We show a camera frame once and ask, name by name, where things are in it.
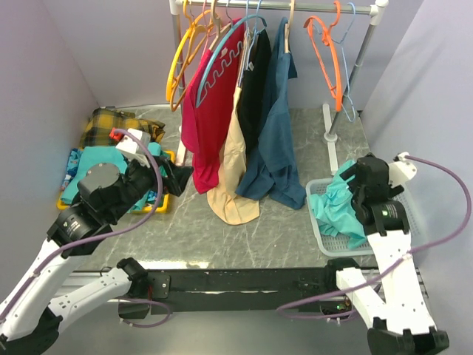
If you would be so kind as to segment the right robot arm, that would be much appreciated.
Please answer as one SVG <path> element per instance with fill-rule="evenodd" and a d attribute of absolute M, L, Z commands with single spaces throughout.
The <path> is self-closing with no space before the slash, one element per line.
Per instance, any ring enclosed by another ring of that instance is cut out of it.
<path fill-rule="evenodd" d="M 439 354 L 449 337 L 439 330 L 426 306 L 410 254 L 411 230 L 406 209 L 395 196 L 416 174 L 402 161 L 387 163 L 373 154 L 341 173 L 353 197 L 355 216 L 364 228 L 378 265 L 384 294 L 368 285 L 358 263 L 336 258 L 324 268 L 324 288 L 348 300 L 367 326 L 371 354 Z"/>

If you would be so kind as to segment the turquoise t shirt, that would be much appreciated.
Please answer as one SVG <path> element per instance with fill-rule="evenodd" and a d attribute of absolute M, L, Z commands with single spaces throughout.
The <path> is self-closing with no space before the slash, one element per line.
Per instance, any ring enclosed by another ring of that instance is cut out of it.
<path fill-rule="evenodd" d="M 328 237 L 347 236 L 348 249 L 358 248 L 367 241 L 364 228 L 351 205 L 353 193 L 347 181 L 341 177 L 341 173 L 354 164 L 354 160 L 347 160 L 333 176 L 325 193 L 308 196 L 311 214 L 316 219 L 320 234 Z"/>

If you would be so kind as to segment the cream beige shirt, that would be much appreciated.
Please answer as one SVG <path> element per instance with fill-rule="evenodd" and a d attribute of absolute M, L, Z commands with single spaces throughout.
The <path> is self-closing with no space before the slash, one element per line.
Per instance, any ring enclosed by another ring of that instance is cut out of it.
<path fill-rule="evenodd" d="M 246 173 L 246 143 L 239 124 L 237 104 L 242 88 L 235 86 L 231 119 L 225 143 L 220 151 L 219 183 L 207 192 L 211 210 L 223 222 L 237 226 L 259 217 L 259 202 L 236 193 Z"/>

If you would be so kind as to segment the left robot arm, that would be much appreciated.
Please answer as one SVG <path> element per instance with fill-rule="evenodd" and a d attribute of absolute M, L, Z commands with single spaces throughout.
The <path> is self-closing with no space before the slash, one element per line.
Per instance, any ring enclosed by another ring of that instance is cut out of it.
<path fill-rule="evenodd" d="M 98 163 L 79 180 L 74 203 L 58 215 L 34 263 L 1 303 L 2 354 L 42 354 L 69 325 L 105 302 L 150 295 L 148 272 L 132 257 L 88 285 L 61 297 L 56 293 L 149 190 L 182 194 L 193 168 L 162 156 L 154 161 L 156 166 L 143 166 L 131 160 L 124 173 Z"/>

